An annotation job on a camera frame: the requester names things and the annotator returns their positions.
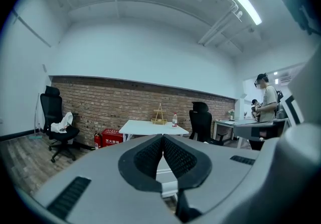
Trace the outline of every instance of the wooden stand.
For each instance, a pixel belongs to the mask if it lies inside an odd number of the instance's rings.
[[[152,122],[153,124],[165,125],[165,124],[167,123],[167,119],[164,119],[164,118],[163,118],[163,112],[166,112],[166,111],[162,109],[162,104],[159,103],[158,109],[155,109],[154,111],[157,112],[156,118],[152,118],[152,119],[151,119],[151,122]],[[161,115],[162,115],[162,118],[161,118],[161,119],[157,119],[159,112],[160,112]]]

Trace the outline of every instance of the office chair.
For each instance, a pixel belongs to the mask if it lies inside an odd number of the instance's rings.
[[[197,135],[197,141],[207,142],[212,145],[224,145],[223,137],[227,134],[218,134],[220,140],[211,139],[212,115],[208,112],[209,108],[206,103],[194,101],[193,110],[190,110],[190,119],[192,124],[192,134],[190,139]]]
[[[59,96],[60,91],[59,89],[51,86],[46,87],[45,93],[40,95],[40,102],[42,106],[42,110],[45,116],[45,126],[44,126],[44,133],[46,133],[50,140],[54,139],[61,144],[59,145],[52,145],[55,142],[51,143],[49,146],[49,151],[52,150],[52,147],[57,147],[58,150],[52,156],[51,161],[55,162],[55,157],[62,151],[66,150],[73,161],[76,160],[75,155],[73,155],[69,148],[68,148],[68,140],[73,139],[79,133],[79,129],[69,126],[66,131],[67,133],[56,133],[51,132],[51,124],[52,123],[59,123],[63,116],[62,116],[62,98]]]

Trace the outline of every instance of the person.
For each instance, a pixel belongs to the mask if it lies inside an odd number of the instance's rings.
[[[259,74],[254,82],[254,85],[259,89],[265,89],[262,106],[254,107],[253,109],[255,113],[260,113],[258,122],[271,122],[275,118],[277,92],[275,88],[270,85],[266,73]],[[260,131],[260,136],[263,138],[266,137],[266,131]],[[250,145],[253,150],[261,150],[263,143],[264,142],[261,141],[250,141]]]
[[[260,122],[260,113],[256,113],[254,111],[255,107],[259,108],[261,107],[262,105],[257,101],[257,99],[253,99],[252,100],[252,117],[254,119],[257,119],[258,122]]]

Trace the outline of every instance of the white wall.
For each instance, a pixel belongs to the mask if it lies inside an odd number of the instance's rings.
[[[260,73],[269,73],[306,63],[320,44],[317,35],[308,36],[304,31],[283,41],[278,46],[261,44],[235,58],[238,78],[246,80]]]
[[[263,102],[264,89],[257,89],[254,85],[255,79],[248,79],[243,82],[244,93],[244,112],[247,112],[247,117],[252,117],[252,100],[257,99],[260,103]]]
[[[0,136],[32,130],[38,92],[50,84],[42,64],[49,48],[11,14],[0,39]],[[38,107],[41,123],[41,106]]]
[[[48,1],[18,0],[14,10],[42,39],[50,46],[55,46],[60,42],[70,23],[56,9],[59,7],[58,2],[50,0],[49,5]]]
[[[48,66],[56,45],[69,26],[53,12],[52,1],[19,0],[0,37],[0,136],[32,130],[38,93],[51,81],[42,64]],[[44,118],[38,104],[36,126]]]
[[[123,18],[72,26],[49,75],[106,77],[235,98],[233,61],[166,24]]]

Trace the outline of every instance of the red brick wall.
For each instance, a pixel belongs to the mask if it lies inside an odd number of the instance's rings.
[[[203,101],[215,119],[228,118],[235,100],[178,88],[102,78],[54,77],[52,86],[59,88],[63,112],[79,113],[76,140],[94,146],[94,133],[105,128],[120,129],[128,120],[150,121],[159,103],[172,121],[177,112],[178,125],[192,132],[189,110],[193,101]]]

